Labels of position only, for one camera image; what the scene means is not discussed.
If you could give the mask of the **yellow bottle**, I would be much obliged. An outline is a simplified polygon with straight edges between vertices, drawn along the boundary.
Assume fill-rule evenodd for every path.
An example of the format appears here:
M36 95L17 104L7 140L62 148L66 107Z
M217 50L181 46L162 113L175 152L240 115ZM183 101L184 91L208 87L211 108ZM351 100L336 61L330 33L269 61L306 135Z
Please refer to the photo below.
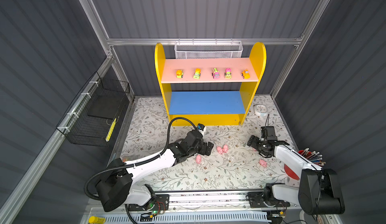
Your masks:
M105 222L106 222L106 218L103 218L103 217L91 216L88 219L89 224L104 224Z

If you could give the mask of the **green toy car orange top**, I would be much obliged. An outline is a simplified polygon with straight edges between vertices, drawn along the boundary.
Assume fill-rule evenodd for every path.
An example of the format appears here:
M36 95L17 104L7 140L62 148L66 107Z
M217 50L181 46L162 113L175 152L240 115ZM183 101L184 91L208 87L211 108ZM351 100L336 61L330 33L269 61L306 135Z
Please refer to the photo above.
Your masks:
M196 68L193 78L194 79L200 79L200 77L201 77L201 69L200 68Z

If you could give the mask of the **green truck pink mixer drum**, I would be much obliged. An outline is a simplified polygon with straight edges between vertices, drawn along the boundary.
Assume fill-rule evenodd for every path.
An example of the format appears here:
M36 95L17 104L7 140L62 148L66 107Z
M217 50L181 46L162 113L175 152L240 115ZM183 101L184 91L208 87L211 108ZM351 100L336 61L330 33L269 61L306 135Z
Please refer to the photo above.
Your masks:
M232 78L232 72L231 72L231 69L230 68L226 68L225 70L225 78L226 79L231 79Z

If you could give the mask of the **floral patterned table mat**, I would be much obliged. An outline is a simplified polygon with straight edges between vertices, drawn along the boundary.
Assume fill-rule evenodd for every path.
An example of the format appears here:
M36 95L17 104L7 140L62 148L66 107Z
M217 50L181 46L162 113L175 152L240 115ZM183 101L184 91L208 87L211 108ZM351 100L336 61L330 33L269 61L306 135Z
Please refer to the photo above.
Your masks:
M191 157L184 163L157 171L141 180L156 191L249 189L262 188L267 183L284 183L298 186L299 182L284 171L284 164L275 158L266 159L246 145L251 135L259 136L266 118L258 117L250 110L242 126L211 126L205 133L205 141L215 146L227 145L229 150L202 157L197 163ZM168 118L161 97L141 97L129 117L128 129L123 135L123 160L135 160L160 151L167 138L175 141L184 138L190 126L174 127L167 131Z

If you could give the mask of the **pink truck green striped top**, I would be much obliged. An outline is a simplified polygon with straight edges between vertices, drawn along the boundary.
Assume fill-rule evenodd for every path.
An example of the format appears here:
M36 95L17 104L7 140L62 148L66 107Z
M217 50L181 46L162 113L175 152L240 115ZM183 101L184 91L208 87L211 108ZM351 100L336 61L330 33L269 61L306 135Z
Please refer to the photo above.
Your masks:
M212 77L214 79L220 78L220 73L219 73L218 68L213 68Z

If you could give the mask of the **orange yellow toy car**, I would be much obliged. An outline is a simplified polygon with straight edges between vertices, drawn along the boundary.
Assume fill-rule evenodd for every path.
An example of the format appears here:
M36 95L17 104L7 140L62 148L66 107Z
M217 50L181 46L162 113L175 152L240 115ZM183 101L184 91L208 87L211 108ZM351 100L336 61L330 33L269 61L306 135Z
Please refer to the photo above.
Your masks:
M250 78L250 73L249 73L248 69L243 70L242 73L241 73L241 76L242 76L243 79L249 79Z

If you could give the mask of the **orange toy car green base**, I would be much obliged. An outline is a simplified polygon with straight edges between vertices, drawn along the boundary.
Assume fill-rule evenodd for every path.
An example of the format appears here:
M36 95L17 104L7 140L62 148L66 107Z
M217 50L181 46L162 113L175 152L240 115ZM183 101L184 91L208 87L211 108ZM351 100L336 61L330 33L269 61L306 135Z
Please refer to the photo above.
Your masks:
M176 78L183 78L184 72L183 70L179 69L176 71Z

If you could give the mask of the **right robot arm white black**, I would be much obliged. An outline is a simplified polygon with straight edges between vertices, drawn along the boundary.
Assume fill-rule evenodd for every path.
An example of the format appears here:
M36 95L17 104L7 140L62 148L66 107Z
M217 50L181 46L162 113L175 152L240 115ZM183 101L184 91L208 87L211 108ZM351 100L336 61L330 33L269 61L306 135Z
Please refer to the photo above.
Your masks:
M282 161L300 179L298 187L285 184L267 184L262 195L250 203L261 201L267 207L294 204L308 215L341 215L345 203L337 173L311 162L285 141L279 141L273 126L261 127L261 136L252 135L247 146L264 158L275 157Z

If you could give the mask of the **bundle of coloured pencils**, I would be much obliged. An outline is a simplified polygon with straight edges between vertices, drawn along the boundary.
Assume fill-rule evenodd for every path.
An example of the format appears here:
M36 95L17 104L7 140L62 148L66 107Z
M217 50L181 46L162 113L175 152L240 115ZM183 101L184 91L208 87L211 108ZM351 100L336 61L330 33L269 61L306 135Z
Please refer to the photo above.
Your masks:
M306 148L304 150L299 150L298 153L316 165L324 166L326 164L323 160L323 155L318 151L310 151L309 148Z

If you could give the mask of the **red cup holder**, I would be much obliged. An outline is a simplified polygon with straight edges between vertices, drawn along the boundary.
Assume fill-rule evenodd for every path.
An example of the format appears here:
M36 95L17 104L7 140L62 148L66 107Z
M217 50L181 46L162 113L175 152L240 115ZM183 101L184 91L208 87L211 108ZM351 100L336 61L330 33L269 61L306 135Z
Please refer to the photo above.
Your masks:
M304 169L313 169L312 164L305 159L305 154L308 153L310 151L306 150L300 150L297 153L291 150L284 153L282 162L284 163L284 170L289 177L300 180Z

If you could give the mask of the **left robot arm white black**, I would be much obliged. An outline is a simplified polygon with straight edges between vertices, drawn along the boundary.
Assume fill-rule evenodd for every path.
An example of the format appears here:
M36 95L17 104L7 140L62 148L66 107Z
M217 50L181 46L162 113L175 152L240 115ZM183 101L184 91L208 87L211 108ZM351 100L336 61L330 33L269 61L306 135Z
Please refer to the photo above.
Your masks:
M214 144L204 142L200 131L191 130L184 139L167 143L166 149L145 160L123 162L120 158L95 177L95 188L105 212L111 212L123 204L134 204L149 209L156 199L153 189L137 185L144 177L159 170L170 168L195 155L210 156Z

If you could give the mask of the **yellow shelf pink blue boards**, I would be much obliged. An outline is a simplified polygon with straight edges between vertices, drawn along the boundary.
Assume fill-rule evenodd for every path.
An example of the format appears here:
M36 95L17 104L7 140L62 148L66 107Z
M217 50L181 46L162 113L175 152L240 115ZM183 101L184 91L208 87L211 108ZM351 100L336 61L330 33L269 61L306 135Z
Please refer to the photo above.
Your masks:
M253 45L247 58L167 59L162 44L155 46L155 71L169 121L181 117L206 126L242 125L266 68L267 52L263 43ZM200 79L194 79L195 69L201 69ZM220 78L212 77L218 68ZM230 68L232 78L225 78ZM183 70L183 78L176 71ZM249 79L241 73L248 69ZM174 91L173 84L182 83L240 83L238 90Z

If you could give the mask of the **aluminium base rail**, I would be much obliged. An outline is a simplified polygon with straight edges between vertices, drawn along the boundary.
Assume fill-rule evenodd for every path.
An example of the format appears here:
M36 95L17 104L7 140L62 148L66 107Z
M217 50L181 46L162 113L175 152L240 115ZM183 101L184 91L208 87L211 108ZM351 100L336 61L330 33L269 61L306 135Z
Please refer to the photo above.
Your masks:
M156 191L155 202L152 208L146 209L126 200L123 204L108 207L105 212L125 211L125 205L132 212L149 211L210 211L231 209L253 209L264 212L288 212L300 210L302 215L306 213L301 210L300 205L289 201L270 200L264 201L263 189L240 189L240 190L205 190L205 191Z

